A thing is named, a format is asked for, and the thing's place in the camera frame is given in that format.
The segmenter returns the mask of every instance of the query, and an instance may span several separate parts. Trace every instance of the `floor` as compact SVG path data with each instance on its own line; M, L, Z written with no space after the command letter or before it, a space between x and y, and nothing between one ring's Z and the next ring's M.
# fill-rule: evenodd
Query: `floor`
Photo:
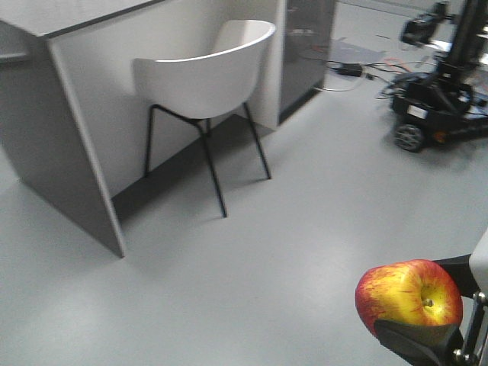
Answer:
M431 50L396 40L405 20L339 5L332 54L427 60ZM328 75L327 88L349 90L261 129L270 181L245 124L221 124L212 149L230 217L190 146L115 200L122 260L2 155L0 364L406 364L362 325L355 285L377 265L473 250L488 217L488 141L396 148L388 101L375 98L383 86Z

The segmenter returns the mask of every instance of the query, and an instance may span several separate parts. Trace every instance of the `chair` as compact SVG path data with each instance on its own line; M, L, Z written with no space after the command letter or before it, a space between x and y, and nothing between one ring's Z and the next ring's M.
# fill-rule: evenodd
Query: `chair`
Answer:
M210 119L243 104L268 179L271 179L255 123L247 105L258 80L263 51L275 26L266 21L227 21L210 54L187 59L135 59L136 87L151 104L147 127L144 176L149 174L154 113L160 110L195 127L200 134L222 215L222 190L207 144ZM206 121L206 131L199 124Z

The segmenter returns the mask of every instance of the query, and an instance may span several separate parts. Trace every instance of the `chair backrest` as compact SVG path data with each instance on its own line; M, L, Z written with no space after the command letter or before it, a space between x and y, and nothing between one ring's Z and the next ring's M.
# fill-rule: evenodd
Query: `chair backrest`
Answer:
M216 117L247 101L275 26L227 21L212 53L189 59L135 59L136 88L153 104L189 118Z

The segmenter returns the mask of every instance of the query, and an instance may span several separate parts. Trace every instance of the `desk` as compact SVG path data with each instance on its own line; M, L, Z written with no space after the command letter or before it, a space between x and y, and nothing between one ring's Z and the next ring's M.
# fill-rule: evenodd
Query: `desk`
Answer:
M142 177L146 138L147 106L133 86L132 60L204 53L229 19L271 21L278 30L250 105L256 122L276 129L285 8L285 0L0 3L0 127L14 169L124 256L111 198ZM158 119L154 166L197 138L170 116Z

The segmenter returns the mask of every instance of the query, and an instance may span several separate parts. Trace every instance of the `apple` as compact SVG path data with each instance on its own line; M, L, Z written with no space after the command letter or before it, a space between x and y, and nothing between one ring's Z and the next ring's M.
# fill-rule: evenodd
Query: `apple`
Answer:
M377 319L418 326L460 325L463 302L458 286L440 265L413 259L372 268L361 277L356 310L376 336Z

